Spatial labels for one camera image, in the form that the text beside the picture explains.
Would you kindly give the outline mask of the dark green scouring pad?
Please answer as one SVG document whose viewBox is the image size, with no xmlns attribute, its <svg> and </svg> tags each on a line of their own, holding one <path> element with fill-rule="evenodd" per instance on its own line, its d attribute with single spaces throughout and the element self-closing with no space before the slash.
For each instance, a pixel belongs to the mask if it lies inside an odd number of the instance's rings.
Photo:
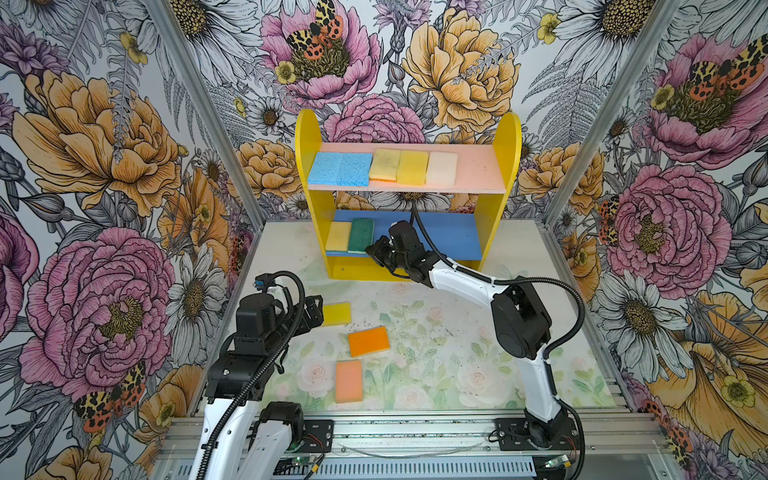
<svg viewBox="0 0 768 480">
<path fill-rule="evenodd" d="M 375 221 L 370 218 L 356 218 L 351 221 L 347 252 L 351 254 L 366 253 L 366 248 L 374 242 Z"/>
</svg>

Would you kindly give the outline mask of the bright yellow sponge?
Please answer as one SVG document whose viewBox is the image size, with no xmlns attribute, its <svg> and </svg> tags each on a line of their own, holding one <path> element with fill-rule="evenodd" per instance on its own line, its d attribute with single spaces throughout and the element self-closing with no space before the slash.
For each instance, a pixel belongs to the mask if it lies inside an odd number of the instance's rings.
<svg viewBox="0 0 768 480">
<path fill-rule="evenodd" d="M 344 326 L 351 323 L 351 304 L 349 302 L 327 304 L 323 306 L 323 326 Z"/>
</svg>

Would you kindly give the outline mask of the yellow sponge with green back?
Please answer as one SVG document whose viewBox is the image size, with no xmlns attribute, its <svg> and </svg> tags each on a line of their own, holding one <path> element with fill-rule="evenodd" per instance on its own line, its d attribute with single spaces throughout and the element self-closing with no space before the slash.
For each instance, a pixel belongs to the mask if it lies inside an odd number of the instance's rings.
<svg viewBox="0 0 768 480">
<path fill-rule="evenodd" d="M 328 252 L 347 252 L 351 228 L 351 222 L 333 221 L 325 243 L 325 250 Z"/>
</svg>

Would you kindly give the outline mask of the peach pink sponge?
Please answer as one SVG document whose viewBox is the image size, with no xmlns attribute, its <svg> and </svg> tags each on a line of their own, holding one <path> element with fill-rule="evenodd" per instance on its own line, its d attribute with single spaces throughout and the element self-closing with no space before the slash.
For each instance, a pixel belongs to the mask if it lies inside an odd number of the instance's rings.
<svg viewBox="0 0 768 480">
<path fill-rule="evenodd" d="M 362 402 L 363 365 L 359 360 L 342 361 L 336 364 L 335 401 L 339 404 Z"/>
</svg>

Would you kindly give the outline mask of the dull yellow sponge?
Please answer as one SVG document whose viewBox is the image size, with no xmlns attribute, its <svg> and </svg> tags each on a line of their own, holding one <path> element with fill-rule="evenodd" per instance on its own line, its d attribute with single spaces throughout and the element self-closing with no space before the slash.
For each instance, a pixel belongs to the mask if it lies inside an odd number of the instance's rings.
<svg viewBox="0 0 768 480">
<path fill-rule="evenodd" d="M 379 148 L 373 153 L 369 170 L 369 179 L 374 181 L 395 182 L 401 158 L 401 151 Z"/>
</svg>

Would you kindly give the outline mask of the blue cellulose sponge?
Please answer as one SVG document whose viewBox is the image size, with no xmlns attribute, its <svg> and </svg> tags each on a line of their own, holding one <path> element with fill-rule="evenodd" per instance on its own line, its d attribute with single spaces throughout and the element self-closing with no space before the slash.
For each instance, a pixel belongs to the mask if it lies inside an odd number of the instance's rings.
<svg viewBox="0 0 768 480">
<path fill-rule="evenodd" d="M 372 160 L 371 153 L 340 153 L 336 184 L 343 187 L 367 187 Z"/>
<path fill-rule="evenodd" d="M 343 153 L 318 152 L 308 177 L 310 185 L 339 185 Z"/>
</svg>

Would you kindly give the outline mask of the pale pink sponge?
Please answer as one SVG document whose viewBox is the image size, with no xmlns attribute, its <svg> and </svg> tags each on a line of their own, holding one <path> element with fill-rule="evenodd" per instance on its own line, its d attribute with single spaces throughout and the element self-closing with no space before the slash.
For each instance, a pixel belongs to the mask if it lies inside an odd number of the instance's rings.
<svg viewBox="0 0 768 480">
<path fill-rule="evenodd" d="M 456 181 L 458 155 L 433 151 L 429 154 L 425 184 L 431 187 L 453 187 Z"/>
</svg>

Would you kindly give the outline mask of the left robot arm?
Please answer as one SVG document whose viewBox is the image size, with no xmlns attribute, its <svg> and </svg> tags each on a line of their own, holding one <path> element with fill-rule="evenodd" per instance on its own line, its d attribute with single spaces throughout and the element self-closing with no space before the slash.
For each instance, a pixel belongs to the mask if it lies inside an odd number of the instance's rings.
<svg viewBox="0 0 768 480">
<path fill-rule="evenodd" d="M 209 368 L 203 429 L 191 479 L 270 479 L 281 458 L 304 437 L 299 404 L 263 403 L 270 377 L 290 341 L 323 323 L 323 299 L 294 303 L 267 292 L 243 297 L 236 330 Z"/>
</svg>

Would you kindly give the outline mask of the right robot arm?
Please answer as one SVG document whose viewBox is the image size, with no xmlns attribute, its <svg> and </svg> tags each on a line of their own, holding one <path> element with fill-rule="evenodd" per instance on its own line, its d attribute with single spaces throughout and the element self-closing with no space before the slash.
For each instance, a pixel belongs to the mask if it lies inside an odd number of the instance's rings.
<svg viewBox="0 0 768 480">
<path fill-rule="evenodd" d="M 500 347 L 517 359 L 525 392 L 524 424 L 521 435 L 539 449 L 555 443 L 569 419 L 564 401 L 556 389 L 550 356 L 554 349 L 573 338 L 582 328 L 586 308 L 580 293 L 565 282 L 549 277 L 496 279 L 445 256 L 434 245 L 425 248 L 417 232 L 419 219 L 399 221 L 365 248 L 374 262 L 396 275 L 429 288 L 446 291 L 486 308 L 491 316 Z M 553 340 L 552 319 L 537 293 L 537 284 L 565 290 L 577 307 L 571 329 Z"/>
</svg>

